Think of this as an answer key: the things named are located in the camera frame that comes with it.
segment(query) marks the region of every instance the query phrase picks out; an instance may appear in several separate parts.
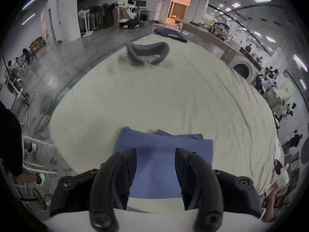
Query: folded dark blue cloth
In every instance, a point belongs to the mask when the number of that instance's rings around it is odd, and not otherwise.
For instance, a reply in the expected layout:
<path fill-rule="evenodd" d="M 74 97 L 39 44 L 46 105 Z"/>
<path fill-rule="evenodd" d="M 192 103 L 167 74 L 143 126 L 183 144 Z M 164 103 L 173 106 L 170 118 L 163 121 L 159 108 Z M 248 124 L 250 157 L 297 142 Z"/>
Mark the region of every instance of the folded dark blue cloth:
<path fill-rule="evenodd" d="M 213 141 L 190 139 L 168 133 L 155 135 L 125 127 L 122 129 L 114 152 L 135 148 L 137 169 L 130 197 L 140 199 L 181 198 L 175 171 L 175 150 L 183 148 L 198 153 L 210 165 L 213 159 Z"/>
<path fill-rule="evenodd" d="M 168 38 L 172 38 L 172 39 L 175 39 L 175 40 L 179 40 L 181 42 L 185 42 L 185 43 L 188 42 L 184 37 L 182 37 L 180 35 L 180 33 L 178 33 L 175 30 L 172 30 L 172 29 L 156 28 L 154 30 L 154 33 L 158 34 L 158 35 L 161 35 L 161 36 L 164 36 L 164 37 L 168 37 Z"/>

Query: white sneaker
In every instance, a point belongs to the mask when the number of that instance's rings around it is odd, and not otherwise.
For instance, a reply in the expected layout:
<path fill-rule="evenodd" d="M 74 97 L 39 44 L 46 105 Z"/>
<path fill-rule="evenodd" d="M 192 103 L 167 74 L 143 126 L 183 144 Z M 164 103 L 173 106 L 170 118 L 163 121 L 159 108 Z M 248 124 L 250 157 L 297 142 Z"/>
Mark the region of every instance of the white sneaker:
<path fill-rule="evenodd" d="M 41 182 L 40 183 L 37 183 L 38 186 L 42 186 L 44 181 L 45 181 L 45 174 L 43 173 L 39 173 L 38 174 L 40 177 L 41 177 Z"/>
<path fill-rule="evenodd" d="M 37 145 L 36 144 L 30 144 L 30 147 L 31 147 L 31 149 L 32 149 L 32 151 L 29 153 L 30 155 L 32 155 L 34 152 L 36 152 L 37 151 Z"/>

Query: person's hand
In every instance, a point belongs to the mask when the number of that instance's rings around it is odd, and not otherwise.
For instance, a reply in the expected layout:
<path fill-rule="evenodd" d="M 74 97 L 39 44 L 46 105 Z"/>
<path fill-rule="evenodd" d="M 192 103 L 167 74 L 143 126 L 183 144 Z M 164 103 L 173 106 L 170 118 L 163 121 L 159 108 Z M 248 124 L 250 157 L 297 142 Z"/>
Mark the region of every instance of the person's hand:
<path fill-rule="evenodd" d="M 271 193 L 267 196 L 267 199 L 268 200 L 272 200 L 272 199 L 275 199 L 275 196 L 276 196 L 276 193 L 277 193 L 277 189 L 278 189 L 278 186 L 276 183 L 273 183 L 270 188 L 269 188 L 271 191 Z"/>

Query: concrete floor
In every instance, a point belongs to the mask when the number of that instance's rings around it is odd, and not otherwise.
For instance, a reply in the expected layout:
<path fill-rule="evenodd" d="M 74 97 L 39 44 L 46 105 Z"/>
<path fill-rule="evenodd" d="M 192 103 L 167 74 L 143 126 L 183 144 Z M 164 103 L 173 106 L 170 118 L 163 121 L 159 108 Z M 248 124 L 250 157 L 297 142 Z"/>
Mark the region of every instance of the concrete floor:
<path fill-rule="evenodd" d="M 93 67 L 107 56 L 123 47 L 126 42 L 135 41 L 153 32 L 155 26 L 141 26 L 137 29 L 121 29 L 118 26 L 101 29 L 91 36 L 61 45 L 46 45 L 38 53 L 38 60 L 27 70 L 23 80 L 24 92 L 29 92 L 29 110 L 23 106 L 19 121 L 24 121 L 24 134 L 52 143 L 48 124 L 52 112 L 67 92 Z M 21 98 L 15 101 L 12 111 L 17 111 Z M 33 156 L 25 155 L 25 160 L 41 164 L 44 170 L 56 171 L 57 174 L 45 174 L 42 187 L 35 183 L 28 184 L 28 194 L 23 189 L 23 197 L 33 198 L 32 189 L 36 188 L 42 197 L 54 190 L 58 180 L 66 175 L 75 175 L 74 170 L 64 161 L 55 147 L 38 144 L 38 152 Z M 30 202 L 30 209 L 40 220 L 48 219 L 48 212 L 35 202 Z"/>

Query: gray cushion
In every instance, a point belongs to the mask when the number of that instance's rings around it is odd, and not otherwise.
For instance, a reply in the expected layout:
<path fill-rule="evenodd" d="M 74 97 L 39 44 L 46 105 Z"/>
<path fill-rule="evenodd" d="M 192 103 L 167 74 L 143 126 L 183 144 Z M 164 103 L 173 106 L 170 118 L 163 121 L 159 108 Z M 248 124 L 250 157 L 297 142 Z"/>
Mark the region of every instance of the gray cushion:
<path fill-rule="evenodd" d="M 169 46 L 166 42 L 140 45 L 127 43 L 128 57 L 135 65 L 143 65 L 144 61 L 138 56 L 160 55 L 151 64 L 161 63 L 169 53 Z"/>

